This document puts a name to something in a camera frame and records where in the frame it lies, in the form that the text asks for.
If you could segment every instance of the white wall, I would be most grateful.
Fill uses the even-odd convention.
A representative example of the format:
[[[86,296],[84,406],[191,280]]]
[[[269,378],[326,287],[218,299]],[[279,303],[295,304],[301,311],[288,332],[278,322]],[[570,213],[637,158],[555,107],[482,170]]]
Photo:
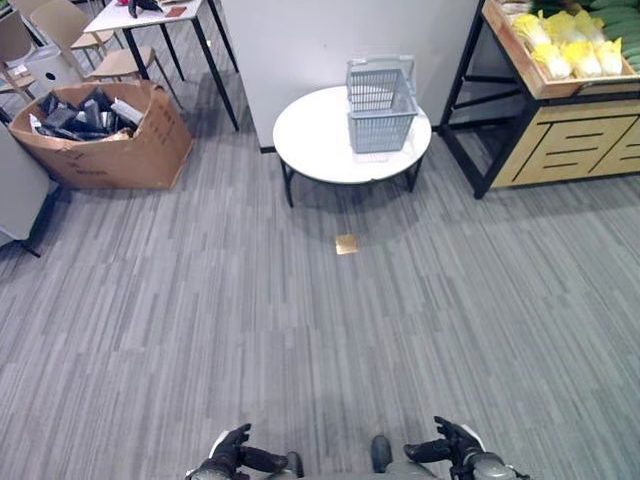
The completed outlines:
[[[261,146],[278,114],[318,88],[344,84],[346,62],[413,54],[418,101],[440,117],[477,1],[222,0]]]

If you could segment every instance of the round white table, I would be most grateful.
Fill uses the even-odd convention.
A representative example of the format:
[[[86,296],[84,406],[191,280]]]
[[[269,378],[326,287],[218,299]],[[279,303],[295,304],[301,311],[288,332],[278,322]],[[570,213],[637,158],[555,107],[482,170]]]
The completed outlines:
[[[431,124],[422,109],[411,124],[402,150],[368,154],[357,154],[351,148],[348,113],[347,87],[342,86],[299,98],[276,120],[273,141],[280,155],[290,207],[295,173],[320,182],[355,185],[404,172],[408,189],[413,191],[431,141]]]

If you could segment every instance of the small tag on floor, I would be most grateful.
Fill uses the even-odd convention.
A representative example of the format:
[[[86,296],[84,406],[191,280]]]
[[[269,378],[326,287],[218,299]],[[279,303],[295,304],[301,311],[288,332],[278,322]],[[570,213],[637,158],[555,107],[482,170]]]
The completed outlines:
[[[349,253],[358,253],[358,237],[353,233],[336,236],[336,253],[338,255],[347,255]]]

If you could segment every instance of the white table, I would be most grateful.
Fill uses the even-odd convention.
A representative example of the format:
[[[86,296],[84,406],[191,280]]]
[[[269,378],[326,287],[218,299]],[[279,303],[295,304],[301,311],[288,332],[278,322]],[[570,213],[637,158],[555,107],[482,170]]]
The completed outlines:
[[[98,16],[94,18],[89,25],[87,25],[87,27],[84,29],[84,33],[97,33],[104,30],[122,29],[124,36],[127,39],[127,44],[131,49],[131,54],[133,55],[133,58],[135,59],[138,66],[140,75],[142,76],[142,78],[148,80],[149,74],[147,73],[147,68],[145,67],[144,62],[140,57],[140,51],[138,50],[138,46],[136,45],[131,30],[139,27],[159,25],[160,29],[162,30],[162,35],[164,36],[165,42],[167,43],[167,47],[169,47],[169,53],[171,54],[173,63],[178,69],[180,78],[184,81],[182,68],[180,67],[178,56],[176,55],[175,49],[173,48],[173,43],[171,42],[171,37],[169,36],[169,32],[167,31],[166,24],[191,20],[193,29],[196,32],[198,41],[200,42],[200,47],[202,48],[207,63],[209,64],[209,70],[211,70],[213,79],[215,80],[216,86],[218,87],[218,92],[220,92],[220,95],[222,95],[222,101],[224,102],[224,106],[227,109],[227,113],[231,118],[231,122],[233,123],[234,128],[236,129],[236,131],[238,131],[238,121],[236,120],[233,107],[231,106],[231,101],[229,100],[227,90],[225,89],[224,84],[222,83],[222,79],[220,78],[218,68],[216,67],[213,57],[211,56],[211,50],[207,45],[207,39],[204,36],[202,26],[200,25],[200,21],[198,20],[198,10],[200,9],[202,2],[203,0],[187,0],[181,3],[166,5],[162,7],[164,10],[163,12],[153,12],[138,8],[138,18],[133,18],[131,15],[129,15],[129,9],[127,6],[118,5],[117,0],[112,0],[104,8],[104,10],[102,10],[98,14]],[[233,67],[237,72],[238,65],[236,63],[235,56],[233,55],[231,44],[229,43],[229,39],[227,38],[227,34],[224,30],[224,26],[222,25],[222,21],[220,20],[220,15],[218,15],[218,10],[216,9],[215,3],[213,2],[213,0],[207,0],[207,3],[209,4],[209,8],[211,8],[211,13],[213,14],[213,18],[216,21],[224,45],[227,49],[227,52],[229,53],[231,62],[233,63]],[[187,9],[179,17],[166,17],[165,15],[169,12],[169,10],[171,10],[172,7],[186,7]]]
[[[280,155],[290,207],[293,207],[291,180],[295,173],[320,182],[350,185],[377,182],[405,173],[409,191],[413,191],[431,141],[431,124],[422,109],[411,124],[402,150],[370,154],[353,151],[348,113],[347,87],[343,86],[299,98],[276,120],[273,141]]]

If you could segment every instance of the white table top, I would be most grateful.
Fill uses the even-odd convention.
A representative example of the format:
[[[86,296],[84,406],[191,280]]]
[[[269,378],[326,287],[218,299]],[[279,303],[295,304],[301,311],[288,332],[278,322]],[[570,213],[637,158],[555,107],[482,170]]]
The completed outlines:
[[[161,23],[183,22],[195,18],[203,0],[188,0],[180,3],[161,5],[164,12],[152,12],[138,8],[138,18],[129,15],[129,7],[118,5],[117,0],[112,0],[93,21],[84,29],[84,33],[102,32],[118,28],[146,27]],[[167,18],[172,7],[187,7],[179,17]]]
[[[273,128],[280,158],[316,180],[356,184],[392,177],[413,165],[431,141],[431,124],[420,110],[399,152],[357,154],[351,148],[347,87],[310,93],[289,105]]]

